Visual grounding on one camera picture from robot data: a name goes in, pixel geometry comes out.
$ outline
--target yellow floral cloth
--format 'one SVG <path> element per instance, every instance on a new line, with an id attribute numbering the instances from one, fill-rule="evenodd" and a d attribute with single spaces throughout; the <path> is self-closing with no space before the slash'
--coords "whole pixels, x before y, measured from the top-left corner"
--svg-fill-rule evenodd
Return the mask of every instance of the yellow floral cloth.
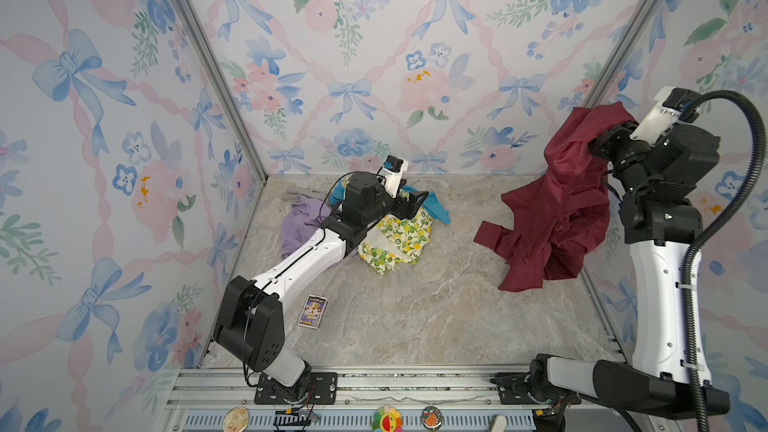
<path id="1" fill-rule="evenodd" d="M 345 180 L 344 187 L 348 183 L 349 180 Z M 408 192 L 400 191 L 400 195 L 408 197 Z M 357 253 L 379 274 L 403 262 L 416 264 L 424 246 L 429 243 L 433 220 L 424 207 L 411 220 L 386 216 L 368 232 L 366 240 L 357 246 Z"/>

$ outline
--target floral wallpaper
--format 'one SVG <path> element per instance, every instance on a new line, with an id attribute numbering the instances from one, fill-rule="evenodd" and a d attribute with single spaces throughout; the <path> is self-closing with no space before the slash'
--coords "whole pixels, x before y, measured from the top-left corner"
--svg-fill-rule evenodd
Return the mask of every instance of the floral wallpaper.
<path id="1" fill-rule="evenodd" d="M 168 0 L 5 0 L 0 430 L 151 430 L 258 184 Z"/>
<path id="2" fill-rule="evenodd" d="M 606 102 L 632 101 L 638 119 L 662 86 L 698 92 L 728 89 L 765 113 L 768 102 L 768 0 L 666 0 L 644 32 Z M 708 102 L 696 125 L 721 136 L 720 164 L 689 198 L 709 225 L 744 180 L 750 133 L 743 114 L 725 101 Z M 731 397 L 731 412 L 712 418 L 712 430 L 768 430 L 768 176 L 740 212 L 704 246 L 699 267 L 705 354 L 715 386 Z M 638 300 L 618 205 L 606 242 L 587 266 L 629 349 L 634 348 Z M 692 424 L 686 424 L 695 430 Z"/>
<path id="3" fill-rule="evenodd" d="M 268 173 L 304 174 L 389 153 L 414 173 L 543 170 L 639 4 L 191 1 Z"/>

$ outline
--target maroon garment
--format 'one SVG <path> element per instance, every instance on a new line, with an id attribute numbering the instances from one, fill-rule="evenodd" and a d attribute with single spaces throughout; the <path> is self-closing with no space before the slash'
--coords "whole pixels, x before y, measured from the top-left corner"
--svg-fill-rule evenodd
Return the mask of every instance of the maroon garment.
<path id="1" fill-rule="evenodd" d="M 547 173 L 502 194 L 514 213 L 514 230 L 483 222 L 475 242 L 507 259 L 499 287 L 520 292 L 543 280 L 576 277 L 584 256 L 605 239 L 610 221 L 608 192 L 600 185 L 607 161 L 592 156 L 590 140 L 634 118 L 621 102 L 594 109 L 576 107 L 544 149 Z"/>

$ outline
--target sunflower badge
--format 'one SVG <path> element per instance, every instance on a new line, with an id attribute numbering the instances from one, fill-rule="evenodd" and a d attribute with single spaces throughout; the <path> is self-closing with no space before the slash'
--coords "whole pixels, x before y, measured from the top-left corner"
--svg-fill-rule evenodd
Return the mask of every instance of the sunflower badge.
<path id="1" fill-rule="evenodd" d="M 373 416 L 372 428 L 382 432 L 402 432 L 402 417 L 396 408 L 385 406 Z"/>

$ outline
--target purple cloth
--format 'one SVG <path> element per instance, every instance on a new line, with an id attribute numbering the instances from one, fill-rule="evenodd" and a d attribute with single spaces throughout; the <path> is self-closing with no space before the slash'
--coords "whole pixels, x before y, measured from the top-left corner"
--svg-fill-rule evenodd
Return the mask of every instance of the purple cloth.
<path id="1" fill-rule="evenodd" d="M 323 205 L 318 198 L 300 196 L 299 201 L 293 203 L 290 212 L 283 219 L 283 246 L 280 249 L 283 258 L 293 254 L 304 242 L 310 240 L 312 234 L 320 228 L 322 220 L 330 214 L 331 209 Z"/>

